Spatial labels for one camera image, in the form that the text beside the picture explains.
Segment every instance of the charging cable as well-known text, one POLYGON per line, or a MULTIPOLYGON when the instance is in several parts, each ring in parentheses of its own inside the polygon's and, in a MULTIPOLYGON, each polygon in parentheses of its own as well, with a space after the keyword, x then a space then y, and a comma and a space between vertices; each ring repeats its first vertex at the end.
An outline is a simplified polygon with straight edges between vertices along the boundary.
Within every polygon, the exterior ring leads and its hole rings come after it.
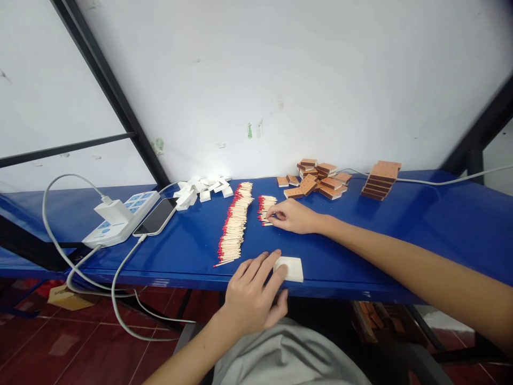
MULTIPOLYGON (((475 178, 477 176, 493 173, 493 172, 500 171, 500 170, 506 170, 507 168, 513 168, 513 165, 492 168, 491 170, 481 171, 481 172, 473 174, 473 175, 468 175, 468 176, 464 176, 462 178, 454 179, 454 180, 447 181, 447 182, 439 182, 439 183, 437 183, 437 182, 421 181, 421 180, 415 180, 415 179, 402 179, 402 178, 397 178, 397 181, 398 182, 410 182, 410 183, 428 184, 429 186, 446 186, 448 184, 463 182, 465 180, 469 180, 469 179, 475 178)), ((365 176, 369 176, 368 173, 363 173, 363 172, 355 170, 353 168, 345 168, 345 169, 339 170, 337 172, 346 171, 346 170, 351 170, 351 171, 354 171, 357 174, 362 174, 362 175, 365 175, 365 176)))
MULTIPOLYGON (((90 184, 91 187, 100 195, 100 197, 102 197, 102 202, 109 203, 109 202, 112 202, 112 200, 108 196, 104 195, 100 190, 98 190, 98 188, 96 188, 96 186, 94 184, 92 184, 92 182, 90 182, 86 178, 84 178, 84 177, 82 177, 80 175, 77 175, 77 174, 64 174, 64 175, 58 176, 57 178, 55 178, 54 180, 51 181, 51 183, 48 185, 48 187, 46 188, 46 190, 45 190, 45 192, 43 194, 42 217, 43 217, 44 227, 46 229, 46 232, 48 233, 48 236, 50 237, 50 239, 52 240, 54 246, 56 247, 57 251, 59 252, 61 257, 68 263, 68 265, 72 269, 70 271, 70 273, 68 274, 68 277, 66 279, 66 284, 69 287, 69 289, 71 291, 74 291, 74 292, 77 292, 77 293, 80 293, 80 294, 92 294, 92 295, 100 295, 100 296, 112 297, 114 313, 116 314, 116 318, 118 319, 119 324, 123 327, 123 329, 125 329, 125 331, 128 334, 132 335, 133 337, 136 337, 136 338, 138 338, 140 340, 144 340, 144 341, 155 341, 155 342, 158 342, 158 341, 173 341, 173 340, 175 340, 175 338, 172 338, 172 339, 160 339, 160 338, 148 338, 148 337, 144 337, 144 336, 138 335, 137 333, 134 333, 132 330, 130 330, 128 328, 128 326, 123 322, 123 320, 121 319, 121 317, 119 315, 119 310, 118 310, 118 306, 117 306, 117 303, 116 303, 116 298, 126 298, 126 297, 135 296, 135 298, 137 299, 137 302, 139 303, 139 306, 144 311, 146 311, 148 314, 151 314, 154 317, 157 317, 157 318, 160 318, 160 319, 164 319, 164 320, 168 320, 168 321, 189 322, 189 323, 193 323, 193 324, 196 323, 195 321, 179 320, 179 319, 174 319, 174 318, 166 318, 166 317, 162 317, 161 315, 157 315, 157 314, 152 313, 151 311, 146 309, 146 307, 141 303, 141 301, 139 300, 139 296, 137 295, 137 290, 136 289, 127 289, 127 290, 133 290, 133 292, 134 292, 133 294, 123 294, 123 295, 120 295, 120 294, 116 294, 115 293, 116 291, 125 291, 125 289, 116 289, 115 288, 115 282, 117 281, 119 273, 121 272, 121 269, 123 268, 125 263, 133 255, 133 253, 135 252, 137 247, 141 244, 141 242, 143 242, 146 239, 146 237, 147 237, 146 234, 141 236, 141 238, 139 238, 137 244, 132 248, 130 253, 128 253, 126 258, 123 260, 123 262, 121 263, 120 267, 116 271, 116 275, 114 276, 114 280, 113 280, 112 285, 110 287, 101 285, 101 284, 93 281, 91 278, 88 278, 85 274, 83 274, 79 270, 79 267, 82 266, 82 264, 84 264, 89 258, 91 258, 100 248, 102 248, 102 245, 97 245, 84 258, 82 258, 82 260, 80 262, 78 262, 76 265, 64 253, 64 250, 60 247, 59 243, 57 242, 57 239, 55 238, 55 236, 54 236, 54 234, 53 234, 53 232, 52 232, 52 230, 50 228, 50 224, 48 223, 48 218, 46 216, 46 200, 47 200, 47 197, 48 197, 48 191, 53 186, 53 184, 55 182, 57 182, 59 179, 65 177, 65 176, 75 176, 77 178, 82 179, 86 183, 90 184), (84 290, 81 290, 81 289, 78 289, 78 288, 74 287, 74 285, 73 285, 73 276, 74 276, 75 273, 78 274, 81 278, 83 278, 87 282, 93 284, 94 286, 102 288, 102 289, 105 289, 105 290, 109 290, 110 293, 102 293, 102 292, 95 292, 95 291, 84 291, 84 290)), ((168 186, 164 187, 159 193, 162 193, 164 190, 166 190, 167 188, 175 185, 176 183, 177 182, 169 184, 168 186)))
MULTIPOLYGON (((46 229, 46 232, 48 233, 48 236, 52 240, 52 242, 53 242, 55 248, 57 249, 57 251, 59 252, 60 256, 66 261, 66 263, 68 263, 68 265, 71 267, 72 271, 74 271, 80 277, 82 277, 84 280, 86 280, 87 282, 93 284, 96 287, 102 288, 104 290, 111 290, 111 287, 104 286, 102 284, 99 284, 99 283, 93 281, 91 278, 88 278, 85 274, 83 274, 80 270, 78 270, 76 268, 75 264, 73 262, 71 262, 71 260, 68 258, 66 253, 64 253, 64 250, 62 249, 62 247, 60 247, 59 242, 57 242, 57 239, 53 235, 53 232, 52 232, 52 230, 50 228, 50 225, 48 223, 48 218, 46 216, 46 200, 48 198, 48 191, 50 191, 50 188, 53 186, 53 184, 55 182, 57 182, 61 178, 64 178, 65 176, 75 176, 77 178, 82 179, 84 182, 89 183, 91 185, 91 187, 94 188, 94 190, 100 195, 100 197, 102 197, 102 201, 103 202, 108 202, 108 201, 111 200, 108 196, 104 195, 100 190, 98 190, 96 188, 96 186, 94 184, 92 184, 89 180, 87 180, 83 176, 80 176, 80 175, 77 175, 77 174, 64 174, 64 175, 60 175, 60 176, 56 177, 54 180, 51 181, 51 183, 48 185, 48 187, 46 188, 46 190, 44 191, 44 194, 43 194, 43 212, 42 212, 42 216, 43 216, 44 228, 46 229)), ((88 258, 91 257, 98 249, 99 248, 94 248, 93 251, 89 253, 88 258)), ((121 294, 119 296, 120 297, 132 297, 133 294, 121 294)))
MULTIPOLYGON (((126 324, 125 322, 121 319, 121 315, 119 314, 119 309, 118 309, 118 304, 116 302, 116 295, 114 294, 114 287, 116 286, 116 281, 118 280, 118 277, 119 277, 119 274, 121 273, 121 270, 123 269, 123 266, 125 265, 126 262, 128 262, 128 260, 130 259, 130 257, 134 254, 134 252, 137 250, 137 248, 139 247, 139 245, 141 243, 143 243, 143 241, 146 239, 147 237, 147 234, 143 234, 139 240, 137 241, 137 243, 135 244, 135 246, 130 250, 130 253, 127 254, 127 256, 125 257, 125 259, 123 260, 123 262, 121 262, 121 265, 119 265, 118 267, 118 270, 116 271, 116 273, 114 274, 114 278, 112 280, 112 288, 111 288, 111 296, 112 296, 112 307, 114 308, 114 313, 116 314, 116 318, 118 319, 118 322, 119 324, 122 326, 123 329, 126 330, 126 332, 128 334, 130 334, 131 336, 133 337, 136 337, 140 340, 143 340, 143 341, 173 341, 175 340, 176 338, 171 338, 171 339, 160 339, 160 338, 148 338, 148 337, 144 337, 140 334, 137 334, 136 332, 132 331, 126 324)), ((158 318, 161 318, 161 319, 165 319, 165 320, 169 320, 169 321, 180 321, 180 322, 189 322, 191 324, 195 324, 196 322, 195 321, 186 321, 186 320, 176 320, 176 319, 172 319, 172 318, 166 318, 166 317, 161 317, 159 315, 156 315, 156 314, 153 314, 152 312, 148 311, 147 309, 144 308, 144 306, 140 303, 139 301, 139 298, 136 296, 137 298, 137 301, 139 302, 139 305, 144 309, 146 310, 149 314, 153 315, 154 317, 158 317, 158 318)))

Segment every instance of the stack of matchboxes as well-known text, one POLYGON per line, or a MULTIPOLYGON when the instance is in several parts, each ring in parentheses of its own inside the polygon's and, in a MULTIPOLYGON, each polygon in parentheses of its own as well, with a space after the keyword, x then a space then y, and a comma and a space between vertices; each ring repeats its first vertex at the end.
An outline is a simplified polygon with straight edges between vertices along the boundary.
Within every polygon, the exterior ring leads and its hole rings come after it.
POLYGON ((300 198, 308 196, 312 192, 319 191, 330 200, 340 198, 347 191, 347 184, 351 175, 340 173, 337 175, 337 167, 328 163, 318 163, 317 159, 302 159, 297 164, 297 170, 301 177, 301 183, 293 175, 277 178, 279 187, 288 185, 296 186, 283 191, 286 198, 300 198))
POLYGON ((382 201, 392 189, 400 169, 400 163, 379 160, 372 168, 361 195, 382 201))

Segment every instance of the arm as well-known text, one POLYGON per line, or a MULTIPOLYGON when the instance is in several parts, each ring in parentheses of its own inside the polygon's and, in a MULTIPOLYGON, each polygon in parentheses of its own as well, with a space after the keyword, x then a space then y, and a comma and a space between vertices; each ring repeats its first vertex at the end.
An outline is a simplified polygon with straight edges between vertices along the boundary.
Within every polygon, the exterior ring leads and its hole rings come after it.
POLYGON ((293 199, 271 207, 267 217, 276 227, 340 243, 513 356, 512 287, 411 243, 317 214, 293 199))
POLYGON ((280 266, 267 285, 264 283, 280 255, 280 250, 271 255, 264 252, 255 260, 242 262, 228 283, 223 307, 144 384, 197 384, 240 338, 275 326, 287 314, 287 290, 281 292, 277 304, 272 306, 287 275, 286 266, 280 266))

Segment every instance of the smartphone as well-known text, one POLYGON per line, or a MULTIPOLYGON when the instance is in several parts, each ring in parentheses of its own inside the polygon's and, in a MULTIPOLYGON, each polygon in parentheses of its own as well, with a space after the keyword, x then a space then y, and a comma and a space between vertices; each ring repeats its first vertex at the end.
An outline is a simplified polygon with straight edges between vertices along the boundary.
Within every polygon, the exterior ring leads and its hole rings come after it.
POLYGON ((158 235, 164 230, 167 222, 176 211, 176 200, 178 198, 167 198, 159 202, 150 215, 133 232, 133 236, 158 235))

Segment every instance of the hand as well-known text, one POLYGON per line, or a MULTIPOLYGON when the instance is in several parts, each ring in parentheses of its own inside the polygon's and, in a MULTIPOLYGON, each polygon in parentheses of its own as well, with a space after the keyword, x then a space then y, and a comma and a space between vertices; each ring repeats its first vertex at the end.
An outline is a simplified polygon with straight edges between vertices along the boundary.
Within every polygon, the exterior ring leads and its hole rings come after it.
POLYGON ((272 206, 266 218, 276 227, 297 234, 317 233, 321 215, 294 199, 272 206))
POLYGON ((264 286, 281 254, 281 250, 271 255, 265 251, 257 259, 242 262, 228 283, 226 301, 216 316, 227 330, 237 333, 238 337, 269 329, 287 314, 288 290, 283 290, 277 304, 272 306, 287 276, 287 266, 280 266, 264 286))

